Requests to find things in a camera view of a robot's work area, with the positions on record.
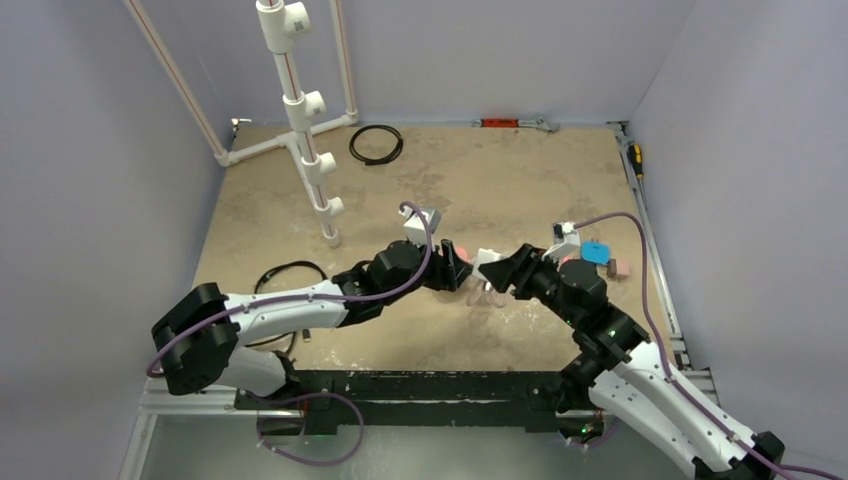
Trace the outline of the blue plug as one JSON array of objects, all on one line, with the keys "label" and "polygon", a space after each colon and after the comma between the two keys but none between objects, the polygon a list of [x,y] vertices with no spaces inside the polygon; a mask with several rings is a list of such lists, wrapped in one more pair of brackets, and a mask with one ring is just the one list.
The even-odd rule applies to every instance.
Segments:
[{"label": "blue plug", "polygon": [[580,247],[580,257],[587,262],[600,266],[608,265],[612,259],[610,247],[596,241],[583,242]]}]

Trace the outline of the small pink brown plug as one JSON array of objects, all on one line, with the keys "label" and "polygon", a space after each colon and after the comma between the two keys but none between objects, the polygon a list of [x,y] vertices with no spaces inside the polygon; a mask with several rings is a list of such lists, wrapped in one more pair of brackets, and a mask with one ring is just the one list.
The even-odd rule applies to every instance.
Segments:
[{"label": "small pink brown plug", "polygon": [[627,261],[611,258],[606,266],[607,276],[621,280],[631,276],[631,266]]}]

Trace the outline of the white cube socket adapter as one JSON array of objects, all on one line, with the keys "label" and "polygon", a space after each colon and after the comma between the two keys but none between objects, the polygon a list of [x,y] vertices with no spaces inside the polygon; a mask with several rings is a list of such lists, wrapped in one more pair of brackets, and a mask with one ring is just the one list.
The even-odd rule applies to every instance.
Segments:
[{"label": "white cube socket adapter", "polygon": [[498,251],[486,248],[480,248],[474,256],[473,265],[478,268],[481,265],[498,262],[507,258],[507,255]]}]

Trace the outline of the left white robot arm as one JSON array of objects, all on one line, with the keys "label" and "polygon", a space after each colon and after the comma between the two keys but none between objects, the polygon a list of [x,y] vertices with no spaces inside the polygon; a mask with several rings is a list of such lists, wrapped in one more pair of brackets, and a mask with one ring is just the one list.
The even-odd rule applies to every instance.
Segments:
[{"label": "left white robot arm", "polygon": [[154,324],[152,364],[174,396],[218,384],[284,409],[297,399],[294,369],[281,355],[254,350],[251,343],[304,329],[358,325],[421,287],[455,292],[472,272],[472,262],[448,240],[433,250],[400,240],[371,260],[300,289],[224,294],[217,283],[204,283]]}]

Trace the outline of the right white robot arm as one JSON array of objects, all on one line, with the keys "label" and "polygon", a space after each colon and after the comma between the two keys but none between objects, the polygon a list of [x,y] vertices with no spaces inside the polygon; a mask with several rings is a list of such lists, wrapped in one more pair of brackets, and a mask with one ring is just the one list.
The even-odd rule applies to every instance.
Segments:
[{"label": "right white robot arm", "polygon": [[558,263],[525,244],[474,270],[497,292],[537,300],[572,328],[580,353],[561,372],[560,407],[613,414],[692,479],[776,477],[783,442],[735,420],[688,380],[663,344],[610,302],[592,263]]}]

